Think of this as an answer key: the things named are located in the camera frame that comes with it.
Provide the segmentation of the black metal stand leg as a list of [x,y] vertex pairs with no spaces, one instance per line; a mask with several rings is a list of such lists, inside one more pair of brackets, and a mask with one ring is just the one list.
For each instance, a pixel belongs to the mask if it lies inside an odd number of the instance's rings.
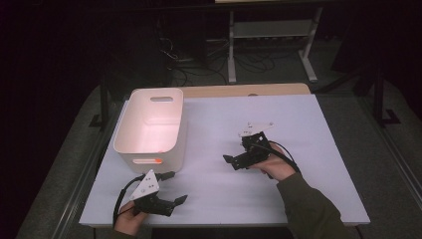
[[376,122],[385,127],[387,124],[399,124],[400,120],[393,110],[385,109],[384,102],[384,78],[379,66],[375,70],[373,116]]
[[90,122],[90,127],[99,127],[100,129],[104,129],[109,119],[108,90],[105,76],[102,76],[100,81],[100,103],[101,112],[98,115],[93,116]]

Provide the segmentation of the person's left hand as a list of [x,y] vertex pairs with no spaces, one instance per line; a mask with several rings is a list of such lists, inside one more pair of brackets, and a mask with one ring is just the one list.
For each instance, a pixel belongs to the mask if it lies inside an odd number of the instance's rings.
[[124,204],[118,212],[112,231],[119,231],[125,234],[137,236],[138,231],[148,214],[145,212],[134,214],[133,210],[133,201],[128,201]]

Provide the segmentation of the white metal stand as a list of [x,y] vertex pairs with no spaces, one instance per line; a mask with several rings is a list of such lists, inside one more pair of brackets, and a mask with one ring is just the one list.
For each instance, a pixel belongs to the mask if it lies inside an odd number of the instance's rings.
[[317,82],[317,75],[310,62],[309,54],[315,39],[317,27],[323,8],[318,7],[314,16],[305,20],[279,20],[279,21],[255,21],[236,22],[234,12],[230,12],[229,18],[229,54],[227,59],[228,81],[235,84],[236,67],[234,60],[234,40],[264,37],[306,37],[308,39],[304,47],[298,50],[305,72],[311,83]]

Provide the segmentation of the person's right hand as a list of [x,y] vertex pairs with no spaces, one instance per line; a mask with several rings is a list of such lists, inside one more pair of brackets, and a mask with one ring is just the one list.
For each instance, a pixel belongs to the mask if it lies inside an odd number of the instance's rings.
[[270,154],[264,161],[251,165],[251,168],[259,169],[273,179],[282,181],[295,174],[295,170],[283,159],[275,154]]

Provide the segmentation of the white board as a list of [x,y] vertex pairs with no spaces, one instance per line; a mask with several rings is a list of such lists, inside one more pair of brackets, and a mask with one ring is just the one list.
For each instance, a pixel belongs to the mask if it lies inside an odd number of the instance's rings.
[[171,216],[152,215],[147,224],[170,226],[276,226],[287,221],[275,181],[258,170],[234,169],[224,155],[242,152],[239,132],[268,122],[268,139],[293,156],[304,179],[340,211],[347,225],[370,219],[313,95],[188,99],[183,166],[160,182],[159,197],[184,204]]

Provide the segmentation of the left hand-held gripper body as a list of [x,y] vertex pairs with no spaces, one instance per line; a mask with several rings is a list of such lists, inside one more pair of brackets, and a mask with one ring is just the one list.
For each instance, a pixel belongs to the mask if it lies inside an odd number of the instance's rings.
[[173,201],[160,199],[157,196],[159,189],[155,172],[150,169],[129,196],[129,199],[134,202],[133,213],[145,212],[148,214],[170,216],[175,205]]

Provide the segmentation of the white plastic bin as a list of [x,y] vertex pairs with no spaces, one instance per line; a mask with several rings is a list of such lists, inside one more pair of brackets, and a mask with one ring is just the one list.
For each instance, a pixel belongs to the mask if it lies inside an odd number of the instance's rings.
[[[180,89],[138,89],[127,101],[117,126],[113,149],[137,173],[179,171],[187,136]],[[155,164],[156,158],[162,159]]]

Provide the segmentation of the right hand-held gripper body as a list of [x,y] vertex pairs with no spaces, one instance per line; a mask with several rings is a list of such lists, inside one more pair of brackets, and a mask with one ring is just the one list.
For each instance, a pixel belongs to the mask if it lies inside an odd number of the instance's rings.
[[235,170],[248,168],[268,158],[272,148],[264,131],[273,126],[272,122],[249,122],[239,132],[241,145],[245,151],[232,158],[232,166]]

